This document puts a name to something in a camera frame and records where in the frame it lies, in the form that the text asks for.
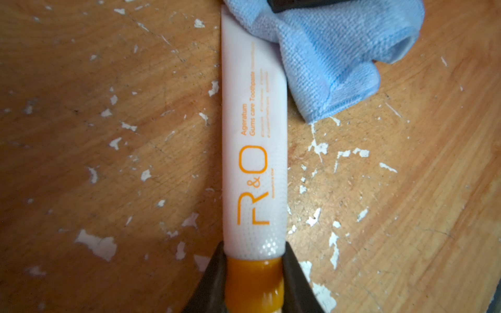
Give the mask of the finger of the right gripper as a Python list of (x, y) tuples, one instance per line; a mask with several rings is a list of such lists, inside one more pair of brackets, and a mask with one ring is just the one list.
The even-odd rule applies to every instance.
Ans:
[(310, 9), (334, 5), (344, 0), (267, 0), (274, 13), (281, 13), (293, 9)]

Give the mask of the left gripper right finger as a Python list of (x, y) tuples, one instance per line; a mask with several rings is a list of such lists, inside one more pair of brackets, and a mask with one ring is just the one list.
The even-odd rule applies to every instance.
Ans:
[(284, 275), (282, 312), (324, 313), (289, 242), (286, 242), (282, 261)]

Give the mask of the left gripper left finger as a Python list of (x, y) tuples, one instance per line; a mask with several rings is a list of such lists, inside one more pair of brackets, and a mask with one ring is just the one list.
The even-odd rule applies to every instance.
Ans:
[(228, 312), (224, 300), (226, 273), (226, 255), (224, 253), (224, 243), (221, 241), (217, 245), (200, 282), (182, 312)]

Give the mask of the orange cap toothpaste tube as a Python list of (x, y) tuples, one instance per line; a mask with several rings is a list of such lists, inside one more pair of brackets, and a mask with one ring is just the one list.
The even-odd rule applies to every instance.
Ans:
[(221, 12), (224, 300), (230, 312), (284, 303), (287, 80), (275, 44)]

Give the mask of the blue microfiber cloth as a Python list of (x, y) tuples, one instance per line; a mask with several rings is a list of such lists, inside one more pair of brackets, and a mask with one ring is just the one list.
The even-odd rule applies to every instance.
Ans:
[(422, 1), (341, 1), (280, 12), (272, 1), (226, 6), (250, 34), (279, 45), (290, 92), (309, 124), (374, 95), (376, 63), (401, 60), (425, 18)]

